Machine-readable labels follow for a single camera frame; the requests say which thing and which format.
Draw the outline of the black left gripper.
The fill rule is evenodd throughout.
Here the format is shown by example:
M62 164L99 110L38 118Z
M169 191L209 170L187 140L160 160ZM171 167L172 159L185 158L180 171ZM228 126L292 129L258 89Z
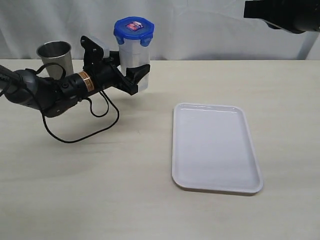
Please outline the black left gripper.
M126 68L123 75L118 70L121 65L119 51L109 50L103 58L98 46L85 35L81 36L80 45L84 49L82 69L89 75L94 87L87 91L87 96L108 88L116 88L131 96L138 93L137 84L150 72L149 64Z

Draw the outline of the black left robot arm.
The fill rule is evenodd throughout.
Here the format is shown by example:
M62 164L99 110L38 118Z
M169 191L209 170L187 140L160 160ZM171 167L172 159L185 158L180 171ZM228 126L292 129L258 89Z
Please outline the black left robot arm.
M90 96L110 87L134 95L138 93L139 82L149 72L151 66L143 64L127 68L125 74L118 70L121 63L118 51L104 50L92 38L82 36L80 44L84 48L81 72L67 75L62 71L59 79L40 77L38 70L20 69L12 71L0 67L0 88L12 103L42 111L48 118L54 118Z

